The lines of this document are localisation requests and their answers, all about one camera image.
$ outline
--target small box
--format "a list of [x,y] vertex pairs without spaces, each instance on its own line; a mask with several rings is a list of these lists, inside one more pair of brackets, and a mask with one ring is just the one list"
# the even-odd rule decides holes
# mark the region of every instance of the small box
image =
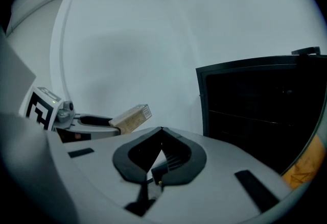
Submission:
[[111,126],[119,127],[122,134],[131,133],[152,116],[147,104],[137,105],[109,121]]

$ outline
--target orange object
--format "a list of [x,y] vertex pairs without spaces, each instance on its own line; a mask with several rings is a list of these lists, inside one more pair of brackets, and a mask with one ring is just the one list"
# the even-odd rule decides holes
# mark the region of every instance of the orange object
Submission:
[[326,150],[318,135],[315,135],[298,161],[283,175],[283,179],[296,189],[302,183],[311,181],[316,176]]

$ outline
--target black bracket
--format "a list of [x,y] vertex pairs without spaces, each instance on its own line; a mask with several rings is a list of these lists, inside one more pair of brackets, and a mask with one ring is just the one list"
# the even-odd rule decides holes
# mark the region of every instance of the black bracket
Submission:
[[311,55],[311,54],[320,55],[320,47],[315,46],[315,47],[303,48],[303,49],[292,51],[291,53],[292,55]]

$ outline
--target black plastic part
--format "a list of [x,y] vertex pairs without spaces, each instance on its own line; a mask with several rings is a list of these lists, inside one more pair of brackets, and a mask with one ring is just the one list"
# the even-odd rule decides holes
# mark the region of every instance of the black plastic part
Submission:
[[293,55],[311,55],[311,54],[320,55],[320,47],[315,46],[315,47],[303,48],[303,49],[292,51],[292,54]]
[[250,171],[239,171],[235,176],[261,212],[269,210],[279,202]]
[[150,183],[152,183],[152,182],[153,182],[153,178],[147,180],[147,184],[150,184]]
[[147,172],[161,150],[177,158],[174,163],[178,164],[178,167],[172,167],[162,175],[162,186],[191,182],[206,163],[206,154],[200,145],[161,127],[120,146],[114,152],[112,161],[124,180],[144,184]]
[[168,164],[166,162],[160,164],[159,166],[151,169],[151,173],[155,184],[158,185],[159,181],[161,181],[162,176],[168,173]]
[[75,157],[79,157],[79,156],[83,156],[89,153],[93,153],[94,150],[92,150],[91,148],[84,148],[82,150],[78,150],[78,151],[73,151],[73,152],[69,152],[68,155],[71,158],[75,158]]
[[324,55],[197,68],[204,136],[232,143],[283,174],[315,134],[325,102],[326,68]]
[[148,184],[142,184],[136,202],[129,203],[125,209],[138,215],[143,216],[152,206],[153,202],[148,198]]

